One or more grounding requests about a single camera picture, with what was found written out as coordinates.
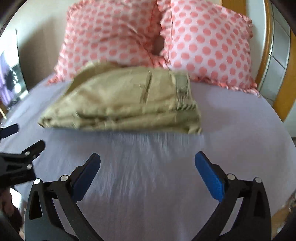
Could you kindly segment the person's left hand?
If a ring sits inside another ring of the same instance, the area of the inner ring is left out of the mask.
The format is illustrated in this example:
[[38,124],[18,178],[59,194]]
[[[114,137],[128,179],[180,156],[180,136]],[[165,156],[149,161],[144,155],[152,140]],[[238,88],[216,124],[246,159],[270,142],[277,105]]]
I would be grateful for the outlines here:
[[9,188],[1,189],[1,211],[14,230],[19,232],[23,226],[23,218],[19,209],[12,203],[12,195]]

